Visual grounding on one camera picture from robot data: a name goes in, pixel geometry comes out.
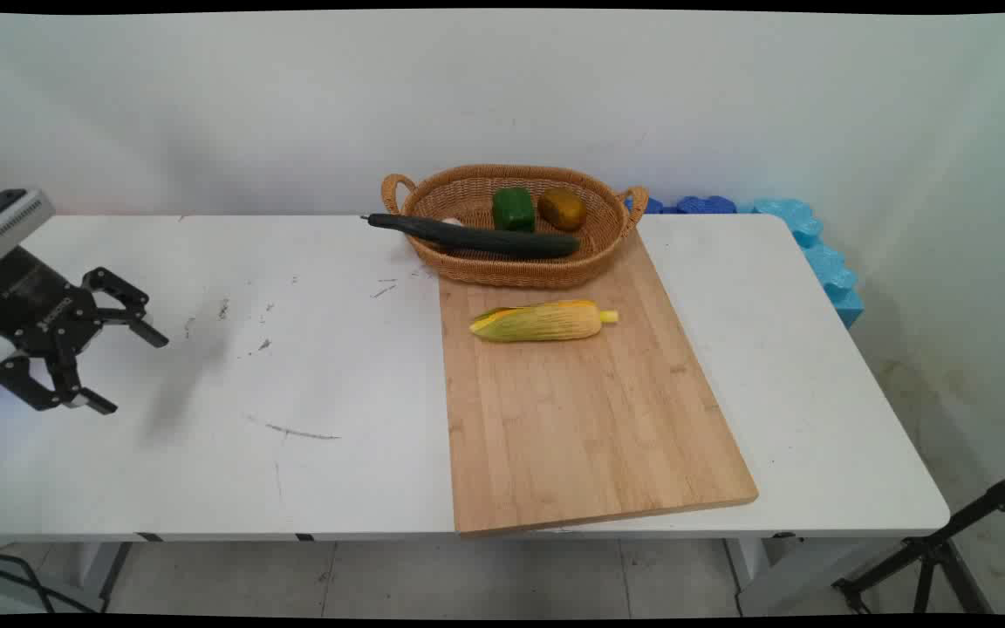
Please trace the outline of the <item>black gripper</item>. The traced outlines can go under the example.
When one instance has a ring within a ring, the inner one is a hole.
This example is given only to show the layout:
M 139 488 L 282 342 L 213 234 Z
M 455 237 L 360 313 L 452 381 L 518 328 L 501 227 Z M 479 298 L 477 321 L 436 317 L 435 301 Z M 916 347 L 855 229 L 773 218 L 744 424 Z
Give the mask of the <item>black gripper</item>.
M 97 306 L 95 293 L 120 307 Z M 1 388 L 36 411 L 64 406 L 100 416 L 115 413 L 115 402 L 81 382 L 77 355 L 105 325 L 124 325 L 148 345 L 167 346 L 170 339 L 148 321 L 148 302 L 143 290 L 108 268 L 88 271 L 80 287 L 24 247 L 13 248 L 0 259 L 0 337 L 17 351 L 0 360 Z M 59 345 L 67 350 L 57 350 Z M 48 383 L 32 373 L 38 361 L 48 371 Z

